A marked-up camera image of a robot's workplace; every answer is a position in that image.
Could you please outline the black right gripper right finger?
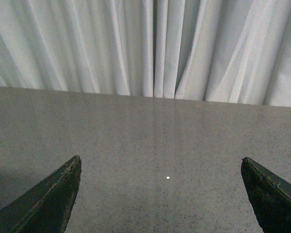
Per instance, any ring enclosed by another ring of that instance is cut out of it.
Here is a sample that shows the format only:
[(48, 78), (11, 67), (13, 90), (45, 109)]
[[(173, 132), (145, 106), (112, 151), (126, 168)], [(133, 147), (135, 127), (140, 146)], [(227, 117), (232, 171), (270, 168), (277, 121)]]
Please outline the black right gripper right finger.
[(265, 233), (291, 233), (291, 184), (249, 157), (242, 180), (259, 226)]

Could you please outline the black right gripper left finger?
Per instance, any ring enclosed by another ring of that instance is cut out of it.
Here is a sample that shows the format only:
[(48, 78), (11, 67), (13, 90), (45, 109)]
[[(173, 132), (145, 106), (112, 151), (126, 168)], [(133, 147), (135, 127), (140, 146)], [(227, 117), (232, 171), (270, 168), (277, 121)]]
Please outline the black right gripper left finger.
[(81, 159), (73, 156), (0, 210), (0, 233), (65, 232), (81, 180)]

